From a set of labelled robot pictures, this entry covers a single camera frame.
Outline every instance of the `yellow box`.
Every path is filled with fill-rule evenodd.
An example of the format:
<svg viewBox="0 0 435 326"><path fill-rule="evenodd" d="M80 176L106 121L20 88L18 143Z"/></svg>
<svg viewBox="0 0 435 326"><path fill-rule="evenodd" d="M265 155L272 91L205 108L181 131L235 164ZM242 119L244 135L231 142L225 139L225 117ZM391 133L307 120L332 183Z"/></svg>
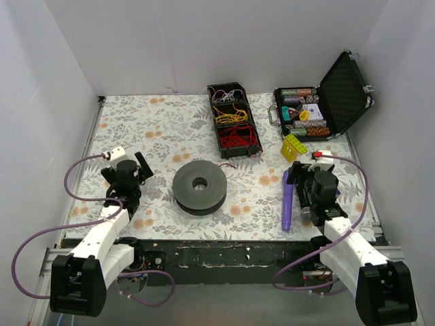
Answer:
<svg viewBox="0 0 435 326"><path fill-rule="evenodd" d="M308 149L294 135L285 136L281 154L288 162L292 163L300 153L305 154L306 152Z"/></svg>

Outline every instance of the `black organizer box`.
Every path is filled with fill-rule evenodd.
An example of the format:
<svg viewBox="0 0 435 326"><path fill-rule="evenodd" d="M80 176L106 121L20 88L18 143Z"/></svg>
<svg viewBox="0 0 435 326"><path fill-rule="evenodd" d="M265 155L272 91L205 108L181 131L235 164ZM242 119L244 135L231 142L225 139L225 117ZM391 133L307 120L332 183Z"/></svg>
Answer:
<svg viewBox="0 0 435 326"><path fill-rule="evenodd" d="M319 108L330 129L326 137L298 137L300 141L325 141L343 134L352 126L374 103L370 95L372 86L367 86L355 62L357 54L350 51L341 53L332 68L318 87L287 87L276 88L274 91L277 103L277 114L281 122L284 136L290 131L285 127L282 115L281 91L299 88L316 88L319 96Z"/></svg>
<svg viewBox="0 0 435 326"><path fill-rule="evenodd" d="M233 97L234 97L233 101L213 103L213 101L212 101L213 95L218 90L223 90L227 93L230 92L231 90L242 90L243 93L235 92L233 95ZM260 148L261 148L260 138L258 137L258 132L257 132L257 128L255 125L254 117L252 116L251 108L249 107L249 103L248 103L247 96L246 96L246 91L242 87L242 85L239 83L209 85L209 86L207 86L207 91L209 93L210 109L212 112L211 116L213 118L213 123L215 126L217 145L219 146L221 158L229 159L229 158L233 158L236 156L251 156L251 155L255 155L256 153L258 153L260 151ZM217 108L222 113L234 113L233 105L237 109L242 109L242 110L246 111L246 113L248 114L248 120L245 122L239 122L239 123L234 123L234 124L217 124L216 120L215 120L215 117L217 116L217 112L213 107ZM254 132L255 132L257 140L258 140L258 146L248 146L248 147L240 146L240 147L229 147L229 148L223 148L221 146L219 133L227 128L234 127L237 124L240 126L249 124L250 126L252 126L254 128ZM243 136L244 132L245 132L244 130L241 130L240 135Z"/></svg>

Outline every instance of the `white wall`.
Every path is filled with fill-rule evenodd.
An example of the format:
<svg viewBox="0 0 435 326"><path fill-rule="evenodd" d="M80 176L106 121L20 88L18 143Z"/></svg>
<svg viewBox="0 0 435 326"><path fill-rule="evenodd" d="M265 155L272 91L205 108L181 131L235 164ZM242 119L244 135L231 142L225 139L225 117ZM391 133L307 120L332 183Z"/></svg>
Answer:
<svg viewBox="0 0 435 326"><path fill-rule="evenodd" d="M46 0L97 94L316 85L387 0Z"/></svg>
<svg viewBox="0 0 435 326"><path fill-rule="evenodd" d="M389 0L360 63L379 92L351 129L387 239L402 247L435 325L435 2Z"/></svg>
<svg viewBox="0 0 435 326"><path fill-rule="evenodd" d="M12 282L12 255L63 220L63 174L83 152L97 97L43 0L0 0L0 31L0 324L26 325L33 300ZM29 291L54 237L24 250L18 275Z"/></svg>

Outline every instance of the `purple tube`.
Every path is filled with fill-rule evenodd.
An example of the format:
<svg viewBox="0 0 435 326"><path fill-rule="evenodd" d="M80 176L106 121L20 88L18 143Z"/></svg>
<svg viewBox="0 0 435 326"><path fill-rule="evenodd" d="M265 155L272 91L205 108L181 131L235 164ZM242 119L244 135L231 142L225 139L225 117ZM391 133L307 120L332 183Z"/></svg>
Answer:
<svg viewBox="0 0 435 326"><path fill-rule="evenodd" d="M283 231L289 232L292 226L292 207L293 207L293 184L287 184L288 170L283 175L283 219L281 227Z"/></svg>

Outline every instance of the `gray disc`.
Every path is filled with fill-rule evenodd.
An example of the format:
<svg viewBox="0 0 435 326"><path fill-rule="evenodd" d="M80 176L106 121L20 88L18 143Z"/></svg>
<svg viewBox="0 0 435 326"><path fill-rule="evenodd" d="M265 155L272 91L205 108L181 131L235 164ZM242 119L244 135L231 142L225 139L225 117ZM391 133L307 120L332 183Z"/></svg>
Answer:
<svg viewBox="0 0 435 326"><path fill-rule="evenodd" d="M225 201L226 176L212 162L193 161L175 173L172 189L178 205L185 212L208 215L216 212Z"/></svg>

